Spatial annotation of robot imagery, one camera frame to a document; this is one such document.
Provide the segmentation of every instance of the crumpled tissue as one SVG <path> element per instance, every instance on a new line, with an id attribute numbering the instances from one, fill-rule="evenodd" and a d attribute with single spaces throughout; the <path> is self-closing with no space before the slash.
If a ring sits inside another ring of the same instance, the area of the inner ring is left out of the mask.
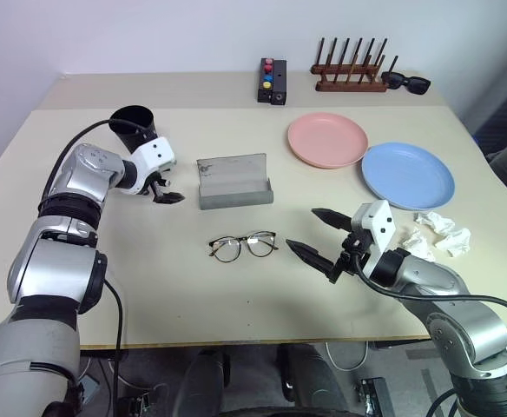
<path id="1" fill-rule="evenodd" d="M 429 213 L 417 213 L 415 222 L 426 224 L 437 235 L 444 237 L 442 241 L 435 243 L 435 248 L 446 250 L 453 257 L 465 254 L 470 250 L 470 230 L 467 228 L 454 229 L 456 224 L 452 219 L 443 217 L 432 211 Z"/>
<path id="2" fill-rule="evenodd" d="M 401 243 L 402 248 L 406 249 L 412 255 L 418 258 L 425 259 L 426 261 L 434 262 L 435 256 L 429 249 L 429 243 L 425 236 L 421 234 L 418 228 L 413 228 L 413 232 L 407 240 Z"/>

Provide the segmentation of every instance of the black control box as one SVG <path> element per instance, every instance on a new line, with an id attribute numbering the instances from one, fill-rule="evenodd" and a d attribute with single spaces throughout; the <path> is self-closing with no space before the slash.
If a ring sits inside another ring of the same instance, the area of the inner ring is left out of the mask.
<path id="1" fill-rule="evenodd" d="M 286 60 L 261 58 L 257 101 L 277 106 L 286 103 Z"/>

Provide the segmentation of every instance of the table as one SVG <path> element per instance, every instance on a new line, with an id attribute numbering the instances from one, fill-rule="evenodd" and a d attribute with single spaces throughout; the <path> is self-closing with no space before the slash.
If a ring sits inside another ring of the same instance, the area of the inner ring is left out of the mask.
<path id="1" fill-rule="evenodd" d="M 456 181 L 452 201 L 438 209 L 472 232 L 471 251 L 438 262 L 459 272 L 474 294 L 507 300 L 507 189 L 436 91 L 414 96 L 317 93 L 315 76 L 288 75 L 285 107 L 257 103 L 254 73 L 66 76 L 51 89 L 0 158 L 0 321 L 11 305 L 5 290 L 10 263 L 36 218 L 46 177 L 65 143 L 82 128 L 128 104 L 149 106 L 159 132 L 178 159 L 171 190 L 187 198 L 174 206 L 151 197 L 109 193 L 98 249 L 109 257 L 108 279 L 122 295 L 129 348 L 231 342 L 392 340 L 426 337 L 400 303 L 342 275 L 330 284 L 301 262 L 285 238 L 306 242 L 336 259 L 343 232 L 310 213 L 324 207 L 353 214 L 375 196 L 354 164 L 326 170 L 297 159 L 286 144 L 295 118 L 331 111 L 352 118 L 370 146 L 388 141 L 430 150 Z M 85 137 L 126 155 L 107 128 Z M 200 211 L 195 161 L 267 153 L 274 203 Z M 392 245 L 412 231 L 413 213 L 392 209 L 398 230 Z M 208 257 L 207 242 L 256 229 L 277 233 L 267 258 L 248 253 L 223 264 Z M 437 237 L 422 228 L 430 242 Z M 492 306 L 507 324 L 507 311 Z M 116 307 L 107 289 L 79 318 L 83 348 L 115 344 Z"/>

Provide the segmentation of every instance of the robotic arm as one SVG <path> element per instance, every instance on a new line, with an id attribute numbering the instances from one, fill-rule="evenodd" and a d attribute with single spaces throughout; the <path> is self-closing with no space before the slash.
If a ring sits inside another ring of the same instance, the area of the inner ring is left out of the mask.
<path id="1" fill-rule="evenodd" d="M 175 164 L 164 137 L 148 140 L 125 161 L 88 144 L 63 164 L 37 220 L 10 267 L 15 304 L 0 324 L 0 416 L 74 415 L 81 406 L 76 316 L 99 301 L 107 256 L 95 249 L 107 192 L 147 194 L 178 202 L 160 171 Z"/>
<path id="2" fill-rule="evenodd" d="M 332 283 L 347 272 L 363 275 L 381 294 L 396 295 L 432 337 L 451 374 L 460 413 L 507 416 L 507 329 L 483 303 L 459 300 L 470 294 L 462 278 L 401 248 L 386 251 L 395 231 L 387 201 L 363 204 L 352 219 L 325 208 L 313 213 L 351 232 L 342 243 L 344 251 L 334 264 L 304 243 L 286 241 L 292 251 Z M 434 298 L 418 300 L 421 296 Z"/>

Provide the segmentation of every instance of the eyeglasses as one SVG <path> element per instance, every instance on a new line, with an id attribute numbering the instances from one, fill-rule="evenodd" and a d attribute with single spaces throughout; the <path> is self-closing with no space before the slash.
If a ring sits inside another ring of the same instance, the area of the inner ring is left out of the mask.
<path id="1" fill-rule="evenodd" d="M 273 232 L 255 232 L 244 237 L 224 236 L 208 244 L 212 250 L 209 256 L 221 262 L 235 261 L 240 256 L 241 243 L 246 242 L 253 256 L 263 258 L 278 249 L 274 246 L 276 235 Z"/>
<path id="2" fill-rule="evenodd" d="M 405 85 L 408 91 L 413 94 L 425 94 L 431 85 L 431 81 L 422 78 L 421 76 L 411 76 L 406 78 L 399 72 L 384 72 L 381 74 L 381 79 L 389 84 L 389 89 L 399 89 L 400 86 Z"/>

